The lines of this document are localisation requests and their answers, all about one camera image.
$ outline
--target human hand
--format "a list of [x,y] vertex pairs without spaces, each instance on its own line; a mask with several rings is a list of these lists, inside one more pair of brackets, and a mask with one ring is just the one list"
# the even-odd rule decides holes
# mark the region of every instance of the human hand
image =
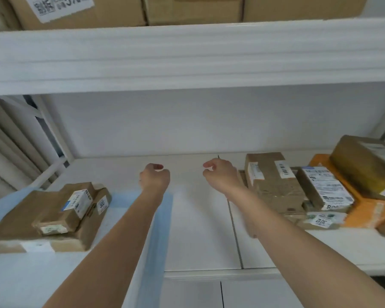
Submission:
[[214,158],[204,163],[203,166],[213,169],[212,171],[205,169],[202,174],[215,190],[226,195],[234,187],[242,186],[238,179],[238,171],[230,161]]
[[139,184],[144,190],[164,193],[169,185],[169,170],[163,170],[161,164],[149,163],[140,173]]

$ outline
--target person's left hand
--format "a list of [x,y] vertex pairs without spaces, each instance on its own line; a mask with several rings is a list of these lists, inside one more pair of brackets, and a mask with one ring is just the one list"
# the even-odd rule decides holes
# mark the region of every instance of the person's left hand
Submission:
[[169,185],[169,170],[163,170],[161,164],[149,163],[140,173],[139,184],[143,190],[164,193]]

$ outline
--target person's right arm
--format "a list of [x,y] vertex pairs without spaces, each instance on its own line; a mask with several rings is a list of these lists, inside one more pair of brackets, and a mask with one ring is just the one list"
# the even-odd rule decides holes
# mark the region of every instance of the person's right arm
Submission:
[[305,308],[385,308],[381,286],[242,186],[229,161],[213,159],[204,167],[213,169],[203,172],[208,183],[253,223],[259,242]]

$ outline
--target beige curtain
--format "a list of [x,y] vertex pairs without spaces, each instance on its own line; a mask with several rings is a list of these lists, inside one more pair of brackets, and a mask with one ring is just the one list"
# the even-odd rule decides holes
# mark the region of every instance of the beige curtain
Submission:
[[27,187],[48,166],[0,105],[0,198]]

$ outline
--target upper shelf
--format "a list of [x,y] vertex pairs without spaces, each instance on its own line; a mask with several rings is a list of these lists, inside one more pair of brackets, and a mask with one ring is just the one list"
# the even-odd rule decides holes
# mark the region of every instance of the upper shelf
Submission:
[[385,18],[0,32],[0,95],[385,81]]

